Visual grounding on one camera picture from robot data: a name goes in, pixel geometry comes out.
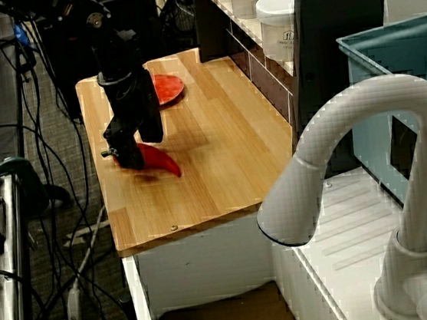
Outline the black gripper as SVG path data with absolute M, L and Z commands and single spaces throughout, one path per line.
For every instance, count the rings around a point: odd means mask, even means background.
M 103 134 L 111 155 L 122 168 L 143 169 L 146 164 L 136 144 L 136 130 L 142 142 L 159 143 L 164 137 L 158 97 L 149 71 L 141 67 L 114 79 L 100 71 L 97 83 L 103 88 L 113 111 Z

